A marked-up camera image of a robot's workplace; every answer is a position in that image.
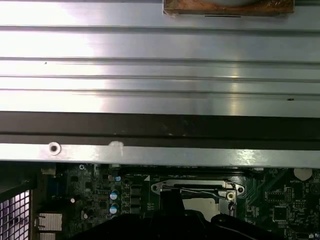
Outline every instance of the screw hole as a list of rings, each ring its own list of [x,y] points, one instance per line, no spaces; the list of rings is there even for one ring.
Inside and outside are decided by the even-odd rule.
[[[52,146],[50,147],[50,151],[51,151],[51,152],[56,152],[57,150],[58,150],[58,147],[55,146],[55,145],[52,145]]]

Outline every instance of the screw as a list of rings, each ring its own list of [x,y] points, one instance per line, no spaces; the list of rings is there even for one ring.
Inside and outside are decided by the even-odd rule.
[[[235,195],[234,195],[232,192],[228,192],[228,193],[226,194],[226,198],[227,198],[228,200],[233,200],[233,199],[235,199]]]

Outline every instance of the metal grille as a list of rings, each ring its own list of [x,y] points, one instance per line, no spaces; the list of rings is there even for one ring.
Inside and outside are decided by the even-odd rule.
[[[29,239],[29,191],[0,203],[0,240]]]

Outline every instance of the computer motherboard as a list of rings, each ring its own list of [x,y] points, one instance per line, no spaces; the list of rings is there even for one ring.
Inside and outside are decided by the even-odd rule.
[[[289,240],[318,239],[320,170],[57,164],[46,175],[46,201],[39,212],[61,213],[67,239],[125,213],[151,218],[159,209],[157,185],[165,181],[240,186],[234,216]],[[213,198],[185,202],[210,218],[221,212]]]

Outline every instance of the circuit board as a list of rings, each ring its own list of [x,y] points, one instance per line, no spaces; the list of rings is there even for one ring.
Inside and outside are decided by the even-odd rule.
[[[293,169],[286,168],[220,169],[212,174],[199,167],[175,168],[175,174],[165,174],[166,168],[157,166],[130,169],[126,166],[122,171],[122,166],[97,164],[57,165],[57,175],[48,180],[47,198],[67,199],[73,204],[72,211],[63,217],[63,238],[124,213],[152,217],[160,205],[152,186],[169,179],[227,179],[245,189],[237,197],[237,218],[289,240],[315,239],[318,234],[320,170],[312,170],[310,178],[301,180]]]

